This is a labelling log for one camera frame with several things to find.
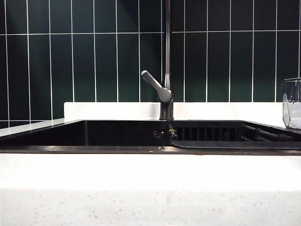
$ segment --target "white backsplash ledge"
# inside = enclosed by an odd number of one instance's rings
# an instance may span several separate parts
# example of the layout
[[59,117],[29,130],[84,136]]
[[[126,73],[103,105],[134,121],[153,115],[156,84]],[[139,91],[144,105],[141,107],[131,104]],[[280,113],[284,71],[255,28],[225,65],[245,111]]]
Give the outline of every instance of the white backsplash ledge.
[[[160,103],[67,102],[66,120],[158,120]],[[245,120],[285,127],[282,103],[174,103],[175,120]]]

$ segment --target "kitchen faucet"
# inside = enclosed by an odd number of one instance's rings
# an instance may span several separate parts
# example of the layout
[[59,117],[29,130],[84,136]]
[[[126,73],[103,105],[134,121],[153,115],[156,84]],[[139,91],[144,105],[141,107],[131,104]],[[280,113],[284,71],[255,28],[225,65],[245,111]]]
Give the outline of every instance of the kitchen faucet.
[[160,104],[160,120],[174,119],[174,97],[170,73],[171,6],[166,0],[166,73],[162,85],[148,71],[142,71],[141,77],[157,92]]

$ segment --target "speckled surface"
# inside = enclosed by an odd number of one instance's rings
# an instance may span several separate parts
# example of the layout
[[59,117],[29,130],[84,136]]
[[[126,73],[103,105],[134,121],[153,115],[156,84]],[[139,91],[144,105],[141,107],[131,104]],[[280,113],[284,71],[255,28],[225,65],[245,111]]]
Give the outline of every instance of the speckled surface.
[[301,157],[0,154],[1,226],[299,226]]

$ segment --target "white grout line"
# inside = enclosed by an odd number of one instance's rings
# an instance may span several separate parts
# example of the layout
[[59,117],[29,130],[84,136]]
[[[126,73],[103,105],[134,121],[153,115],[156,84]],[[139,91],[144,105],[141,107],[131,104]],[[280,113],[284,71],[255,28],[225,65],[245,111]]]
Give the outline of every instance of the white grout line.
[[[10,121],[29,121],[29,120],[0,120],[0,121],[10,122]],[[31,121],[49,121],[49,120],[31,120]]]
[[301,29],[301,0],[299,1],[299,47],[298,47],[298,78],[300,77],[300,29]]
[[276,0],[276,42],[275,42],[275,102],[277,101],[277,27],[278,27],[278,0]]
[[139,80],[139,102],[141,102],[141,78],[140,78],[140,71],[141,71],[141,51],[140,51],[140,0],[138,0],[138,54],[139,54],[139,72],[138,72],[138,80]]
[[5,51],[6,51],[6,79],[7,79],[7,94],[8,94],[8,127],[10,126],[9,120],[9,84],[8,84],[8,28],[7,28],[7,16],[6,16],[6,0],[4,0],[4,18],[5,18]]
[[253,0],[253,32],[252,32],[252,96],[251,101],[254,101],[254,5],[255,0]]
[[230,33],[229,33],[229,93],[228,93],[228,102],[231,98],[231,0],[230,0]]
[[29,99],[29,121],[32,120],[31,98],[30,98],[30,68],[29,68],[29,21],[28,21],[28,0],[26,0],[26,20],[27,20],[27,67],[28,67],[28,99]]
[[208,102],[208,0],[207,0],[207,32],[206,32],[206,102]]
[[51,102],[51,120],[53,120],[50,0],[48,0],[48,18],[49,18],[50,102]]
[[94,91],[95,91],[95,102],[97,102],[97,87],[96,87],[96,47],[95,47],[95,0],[93,0],[93,42],[94,42]]
[[[276,30],[223,30],[223,31],[185,31],[185,33],[220,33],[220,32],[275,32]],[[299,30],[277,30],[277,32],[298,32]],[[0,34],[0,36],[12,35],[67,35],[67,34],[94,34],[94,32],[72,32],[72,33],[31,33],[31,34]],[[139,34],[139,32],[95,32],[95,34]],[[164,32],[140,32],[140,34],[164,34]]]
[[116,76],[117,76],[117,102],[119,102],[119,86],[118,86],[118,23],[117,23],[117,0],[115,0],[115,22],[116,22]]
[[163,24],[163,16],[162,16],[162,0],[161,0],[161,20],[160,20],[160,25],[161,25],[161,81],[163,79],[163,27],[162,27],[162,24]]
[[72,58],[72,98],[73,102],[75,102],[74,96],[74,56],[73,56],[73,13],[72,13],[72,1],[71,0],[71,58]]
[[185,42],[186,37],[185,36],[186,36],[186,33],[185,33],[185,31],[186,31],[186,1],[184,0],[184,45],[183,45],[183,49],[184,49],[183,102],[184,103],[185,103],[185,72],[186,72],[186,68],[185,68],[185,66],[186,66],[186,63],[185,63],[185,52],[186,52],[186,42]]

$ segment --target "faucet base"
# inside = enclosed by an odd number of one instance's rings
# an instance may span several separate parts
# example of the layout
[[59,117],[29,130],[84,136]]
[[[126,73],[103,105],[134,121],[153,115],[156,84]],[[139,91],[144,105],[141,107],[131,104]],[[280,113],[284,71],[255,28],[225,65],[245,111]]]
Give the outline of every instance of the faucet base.
[[172,117],[172,118],[160,117],[159,119],[160,119],[160,120],[166,120],[166,121],[172,121],[172,120],[174,120],[173,117]]
[[174,120],[174,103],[161,103],[160,120]]

